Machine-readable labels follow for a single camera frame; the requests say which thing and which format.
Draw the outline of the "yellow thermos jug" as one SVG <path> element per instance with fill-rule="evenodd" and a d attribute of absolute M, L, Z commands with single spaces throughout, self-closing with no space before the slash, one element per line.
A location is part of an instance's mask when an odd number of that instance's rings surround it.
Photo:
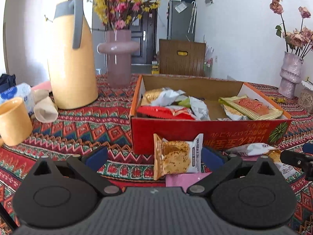
<path fill-rule="evenodd" d="M 93 40 L 83 0 L 57 4 L 51 25 L 49 77 L 60 109 L 87 106 L 98 97 Z"/>

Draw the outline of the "orange cream snack packet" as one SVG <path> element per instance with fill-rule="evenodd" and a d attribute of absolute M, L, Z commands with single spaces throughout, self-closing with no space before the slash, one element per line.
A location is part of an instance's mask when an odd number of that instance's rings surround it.
<path fill-rule="evenodd" d="M 226 115 L 234 121 L 274 120 L 283 115 L 283 111 L 249 98 L 248 96 L 219 98 Z"/>

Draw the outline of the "red snack packet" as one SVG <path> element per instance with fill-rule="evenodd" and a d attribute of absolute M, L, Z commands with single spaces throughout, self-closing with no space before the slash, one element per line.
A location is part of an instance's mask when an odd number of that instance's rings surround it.
<path fill-rule="evenodd" d="M 182 106 L 141 106 L 137 109 L 138 116 L 172 120 L 197 120 L 190 108 Z"/>

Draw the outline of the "tissue pack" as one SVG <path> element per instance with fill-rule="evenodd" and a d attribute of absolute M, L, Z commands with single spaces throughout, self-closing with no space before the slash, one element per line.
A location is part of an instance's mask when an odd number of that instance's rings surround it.
<path fill-rule="evenodd" d="M 20 97 L 23 99 L 28 114 L 33 114 L 35 106 L 34 91 L 27 83 L 21 83 L 1 92 L 0 104 L 10 99 Z"/>

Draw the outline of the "green snack packet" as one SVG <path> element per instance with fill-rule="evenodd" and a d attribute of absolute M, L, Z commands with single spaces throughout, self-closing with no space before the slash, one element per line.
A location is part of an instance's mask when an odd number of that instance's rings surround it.
<path fill-rule="evenodd" d="M 191 107 L 190 98 L 189 97 L 180 98 L 179 100 L 177 100 L 177 105 L 181 107 L 190 108 Z"/>

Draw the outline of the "patterned red tablecloth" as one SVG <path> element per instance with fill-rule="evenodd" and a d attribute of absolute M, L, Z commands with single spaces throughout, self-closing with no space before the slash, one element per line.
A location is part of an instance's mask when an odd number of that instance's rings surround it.
<path fill-rule="evenodd" d="M 107 146 L 108 164 L 99 172 L 120 188 L 165 187 L 165 180 L 153 180 L 154 158 L 133 154 L 130 107 L 138 75 L 133 74 L 125 89 L 111 89 L 106 74 L 97 76 L 98 99 L 83 108 L 59 110 L 58 120 L 43 124 L 33 120 L 33 133 L 17 146 L 1 146 L 1 204 L 19 226 L 12 208 L 13 196 L 36 160 L 47 155 L 64 160 L 72 154 L 85 155 L 97 147 Z M 266 96 L 283 97 L 277 87 L 249 83 Z M 302 152 L 305 143 L 312 143 L 312 115 L 298 105 L 298 98 L 286 99 L 279 105 L 292 122 L 278 147 Z M 287 179 L 297 197 L 297 208 L 289 227 L 298 234 L 312 234 L 312 183 L 302 171 Z"/>

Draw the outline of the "textured pink vase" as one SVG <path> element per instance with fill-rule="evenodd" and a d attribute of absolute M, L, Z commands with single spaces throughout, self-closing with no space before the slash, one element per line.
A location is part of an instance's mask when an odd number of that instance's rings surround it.
<path fill-rule="evenodd" d="M 303 59 L 296 54 L 285 52 L 281 66 L 281 83 L 278 92 L 289 98 L 294 98 L 296 86 L 301 82 Z"/>

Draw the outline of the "dark entrance door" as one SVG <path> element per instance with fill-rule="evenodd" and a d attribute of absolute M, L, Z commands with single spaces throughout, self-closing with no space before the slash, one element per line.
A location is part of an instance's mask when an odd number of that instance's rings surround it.
<path fill-rule="evenodd" d="M 132 53 L 132 64 L 151 64 L 156 52 L 157 9 L 144 12 L 140 19 L 132 22 L 130 30 L 132 41 L 139 43 L 139 50 Z"/>

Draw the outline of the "dark bag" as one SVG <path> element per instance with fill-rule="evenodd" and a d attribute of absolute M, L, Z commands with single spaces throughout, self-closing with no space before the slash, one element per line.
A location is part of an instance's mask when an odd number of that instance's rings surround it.
<path fill-rule="evenodd" d="M 0 76 L 0 92 L 4 92 L 7 89 L 16 86 L 16 76 L 15 74 L 2 74 Z"/>

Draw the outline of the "dried pink roses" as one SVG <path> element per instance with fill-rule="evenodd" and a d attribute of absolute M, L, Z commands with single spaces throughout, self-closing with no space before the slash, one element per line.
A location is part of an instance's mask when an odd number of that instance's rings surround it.
<path fill-rule="evenodd" d="M 283 0 L 270 0 L 270 10 L 280 16 L 281 23 L 275 27 L 275 35 L 282 38 L 285 51 L 303 60 L 312 50 L 312 27 L 306 23 L 312 21 L 312 9 L 300 5 L 304 0 L 290 0 L 293 11 L 285 14 Z"/>

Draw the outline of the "wooden chair back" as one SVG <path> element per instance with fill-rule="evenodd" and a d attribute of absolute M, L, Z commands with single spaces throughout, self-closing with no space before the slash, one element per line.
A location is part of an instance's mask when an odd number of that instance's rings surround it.
<path fill-rule="evenodd" d="M 159 73 L 204 76 L 206 44 L 181 40 L 159 40 Z"/>

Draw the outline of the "fallen yellow flower petals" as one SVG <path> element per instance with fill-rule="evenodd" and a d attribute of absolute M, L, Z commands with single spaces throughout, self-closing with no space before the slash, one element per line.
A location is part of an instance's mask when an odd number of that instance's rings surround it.
<path fill-rule="evenodd" d="M 282 98 L 282 97 L 273 97 L 273 96 L 270 96 L 268 97 L 269 99 L 271 99 L 272 101 L 274 101 L 275 103 L 286 103 L 286 99 L 285 98 Z"/>

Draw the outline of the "crumpled beige cloth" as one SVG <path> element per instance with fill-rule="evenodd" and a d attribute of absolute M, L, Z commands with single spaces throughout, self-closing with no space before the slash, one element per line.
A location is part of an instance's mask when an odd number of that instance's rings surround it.
<path fill-rule="evenodd" d="M 58 108 L 49 96 L 48 90 L 34 90 L 33 113 L 41 123 L 52 123 L 58 118 Z"/>

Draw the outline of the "pink pastry snack packet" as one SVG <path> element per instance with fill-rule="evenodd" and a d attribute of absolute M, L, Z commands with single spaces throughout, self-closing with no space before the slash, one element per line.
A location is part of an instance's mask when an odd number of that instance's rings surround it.
<path fill-rule="evenodd" d="M 188 187 L 199 182 L 210 174 L 211 172 L 196 174 L 168 174 L 165 177 L 165 186 L 181 187 L 183 191 L 186 192 Z"/>

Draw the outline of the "white pastry snack packet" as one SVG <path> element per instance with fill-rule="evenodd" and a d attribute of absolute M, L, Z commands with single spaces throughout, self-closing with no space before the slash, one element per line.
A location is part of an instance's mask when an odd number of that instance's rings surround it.
<path fill-rule="evenodd" d="M 154 138 L 153 179 L 168 174 L 195 174 L 201 172 L 203 134 L 192 141 L 168 141 L 157 134 Z"/>

